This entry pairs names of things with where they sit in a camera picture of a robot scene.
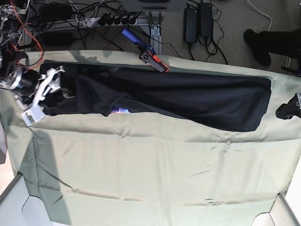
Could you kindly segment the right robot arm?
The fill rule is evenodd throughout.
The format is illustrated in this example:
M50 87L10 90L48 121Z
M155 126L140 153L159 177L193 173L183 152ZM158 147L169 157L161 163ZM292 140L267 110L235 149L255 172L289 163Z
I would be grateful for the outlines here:
M0 2L0 89L29 109L55 108L76 97L76 87L57 62L43 62L41 44L26 28L28 0Z

